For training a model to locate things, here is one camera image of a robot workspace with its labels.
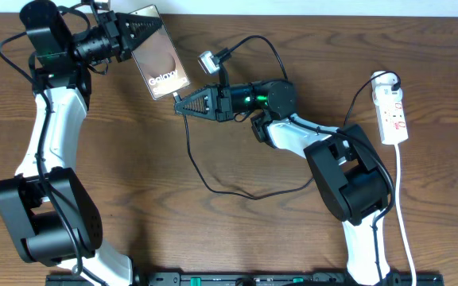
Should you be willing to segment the Galaxy S25 Ultra smartphone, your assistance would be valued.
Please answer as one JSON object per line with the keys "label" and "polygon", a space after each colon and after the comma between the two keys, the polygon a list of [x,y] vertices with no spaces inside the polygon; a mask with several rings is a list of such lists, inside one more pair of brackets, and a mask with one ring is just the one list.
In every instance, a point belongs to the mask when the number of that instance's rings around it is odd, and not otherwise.
{"label": "Galaxy S25 Ultra smartphone", "polygon": [[145,6],[131,14],[161,22],[161,27],[132,52],[152,98],[158,100],[188,87],[191,82],[157,7]]}

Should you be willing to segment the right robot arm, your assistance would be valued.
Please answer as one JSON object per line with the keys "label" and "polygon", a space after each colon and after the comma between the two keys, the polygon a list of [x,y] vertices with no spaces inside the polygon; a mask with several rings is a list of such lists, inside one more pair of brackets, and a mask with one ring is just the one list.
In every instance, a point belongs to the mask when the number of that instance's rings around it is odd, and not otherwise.
{"label": "right robot arm", "polygon": [[320,126],[297,114],[297,92],[286,79],[216,83],[174,97],[174,110],[217,122],[245,114],[256,139],[307,160],[320,196],[343,225],[352,283],[383,285],[390,276],[383,219],[395,204],[393,180],[358,125]]}

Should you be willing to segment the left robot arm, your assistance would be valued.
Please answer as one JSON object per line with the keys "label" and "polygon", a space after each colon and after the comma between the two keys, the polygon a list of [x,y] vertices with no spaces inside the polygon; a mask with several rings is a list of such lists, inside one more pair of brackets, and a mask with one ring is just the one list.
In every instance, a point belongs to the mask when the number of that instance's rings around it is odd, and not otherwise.
{"label": "left robot arm", "polygon": [[37,112],[23,161],[0,180],[0,215],[19,257],[68,270],[66,284],[146,285],[133,259],[104,239],[100,213],[76,175],[76,154],[98,65],[128,60],[163,22],[150,8],[125,14],[90,7],[79,33],[64,21],[80,16],[79,6],[32,1],[19,13],[34,48],[23,76]]}

